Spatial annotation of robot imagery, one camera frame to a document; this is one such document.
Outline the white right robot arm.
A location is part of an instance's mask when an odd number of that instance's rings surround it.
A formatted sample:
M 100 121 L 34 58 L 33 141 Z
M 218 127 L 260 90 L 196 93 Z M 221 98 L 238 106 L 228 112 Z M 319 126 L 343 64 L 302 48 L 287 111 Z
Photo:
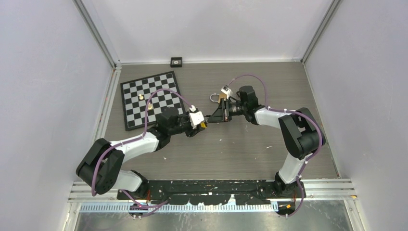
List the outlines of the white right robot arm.
M 227 86 L 221 91 L 226 96 L 219 98 L 218 107 L 208 116 L 207 122 L 230 122 L 233 116 L 244 116 L 251 124 L 281 130 L 288 154 L 275 175 L 272 188 L 277 196 L 288 197 L 298 185 L 308 160 L 326 143 L 324 133 L 310 110 L 277 110 L 261 105 L 252 86 L 240 87 L 237 98 L 229 96 L 231 90 Z

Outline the brass padlock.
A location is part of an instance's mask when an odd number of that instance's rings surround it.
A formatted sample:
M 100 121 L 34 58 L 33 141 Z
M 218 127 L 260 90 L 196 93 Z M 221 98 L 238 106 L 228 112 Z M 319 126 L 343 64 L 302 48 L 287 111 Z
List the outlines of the brass padlock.
M 224 93 L 213 93 L 209 96 L 209 99 L 213 103 L 221 103 L 226 98 Z

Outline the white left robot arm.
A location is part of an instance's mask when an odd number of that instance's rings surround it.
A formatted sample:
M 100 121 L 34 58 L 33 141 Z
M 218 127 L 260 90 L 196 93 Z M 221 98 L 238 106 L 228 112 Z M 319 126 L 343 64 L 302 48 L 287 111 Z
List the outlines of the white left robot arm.
M 92 195 L 117 189 L 136 199 L 144 198 L 149 189 L 147 179 L 135 170 L 123 170 L 122 165 L 163 149 L 173 135 L 184 133 L 190 138 L 206 128 L 203 113 L 193 106 L 183 114 L 174 107 L 165 107 L 155 119 L 155 124 L 139 136 L 115 142 L 100 138 L 94 142 L 76 169 L 76 175 L 91 187 Z

